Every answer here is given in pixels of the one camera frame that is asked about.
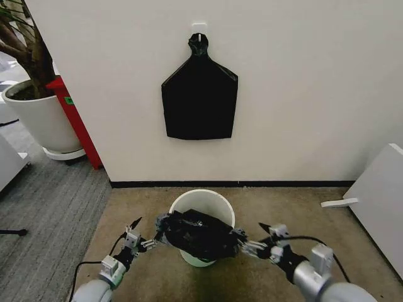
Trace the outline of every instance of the white cabinet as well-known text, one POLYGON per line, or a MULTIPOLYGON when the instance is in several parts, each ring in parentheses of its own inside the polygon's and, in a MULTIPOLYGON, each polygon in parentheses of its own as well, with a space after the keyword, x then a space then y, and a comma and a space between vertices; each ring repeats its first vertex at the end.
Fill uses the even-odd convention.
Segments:
POLYGON ((7 140, 0 135, 0 191, 28 162, 29 156, 27 153, 17 153, 7 140))

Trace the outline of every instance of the gray robot arm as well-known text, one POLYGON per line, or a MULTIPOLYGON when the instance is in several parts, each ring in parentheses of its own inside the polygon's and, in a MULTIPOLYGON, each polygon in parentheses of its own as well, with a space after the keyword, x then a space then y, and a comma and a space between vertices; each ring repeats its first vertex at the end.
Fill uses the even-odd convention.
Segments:
POLYGON ((140 220, 126 227, 125 241, 118 255, 107 255, 101 262, 99 279, 83 284, 72 297, 72 302, 110 302, 112 291, 121 283, 123 276, 130 269, 139 253, 153 249, 157 242, 145 240, 134 228, 140 220))
POLYGON ((361 287, 334 281, 331 275, 334 254, 328 246, 317 244, 312 248, 308 259, 292 252, 289 244, 292 237, 287 238, 285 225, 261 226, 270 236, 261 242, 240 242, 242 251, 253 257, 269 259, 280 267, 287 279, 299 288, 307 302, 376 302, 361 287))

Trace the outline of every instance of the red fire extinguisher cabinet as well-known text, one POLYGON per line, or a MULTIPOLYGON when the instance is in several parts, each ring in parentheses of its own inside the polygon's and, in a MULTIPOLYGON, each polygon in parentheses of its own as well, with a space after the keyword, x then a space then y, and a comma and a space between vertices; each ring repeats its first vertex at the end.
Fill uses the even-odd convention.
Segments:
POLYGON ((73 100, 70 97, 62 78, 56 78, 56 80, 47 84, 46 87, 56 93, 57 99, 59 100, 60 105, 62 105, 65 115, 69 119, 71 126, 80 140, 91 165, 93 165, 94 169, 99 169, 102 167, 101 159, 95 149, 93 141, 91 140, 91 137, 89 137, 87 129, 84 126, 76 107, 74 106, 73 100))

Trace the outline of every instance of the trash bag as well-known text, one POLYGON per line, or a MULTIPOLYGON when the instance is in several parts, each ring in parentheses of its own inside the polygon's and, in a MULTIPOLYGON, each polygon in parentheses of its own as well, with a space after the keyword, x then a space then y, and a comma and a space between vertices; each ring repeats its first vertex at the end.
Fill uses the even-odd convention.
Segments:
POLYGON ((230 138, 238 76, 207 54, 201 33, 189 39, 190 58, 162 84, 166 133, 183 140, 230 138))
POLYGON ((156 240, 168 242, 204 262, 235 257, 238 239, 246 239, 243 230, 196 210, 162 215, 156 225, 156 240))

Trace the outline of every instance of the plant pot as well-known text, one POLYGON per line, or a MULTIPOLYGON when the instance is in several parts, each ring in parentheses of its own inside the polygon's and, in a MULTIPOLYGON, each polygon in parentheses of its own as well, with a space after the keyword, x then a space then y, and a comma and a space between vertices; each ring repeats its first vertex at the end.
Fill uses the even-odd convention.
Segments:
MULTIPOLYGON (((235 226, 234 210, 226 198, 217 192, 205 189, 196 189, 183 193, 181 196, 176 198, 169 209, 169 212, 173 213, 174 211, 178 211, 180 213, 184 213, 190 209, 216 217, 232 227, 235 226)), ((179 251, 182 258, 191 266, 205 267, 210 266, 215 262, 204 262, 196 257, 193 257, 184 250, 179 251)))
POLYGON ((4 102, 19 116, 34 139, 48 151, 66 154, 81 149, 76 133, 70 125, 57 96, 19 101, 13 95, 30 85, 30 80, 15 84, 3 91, 4 102))

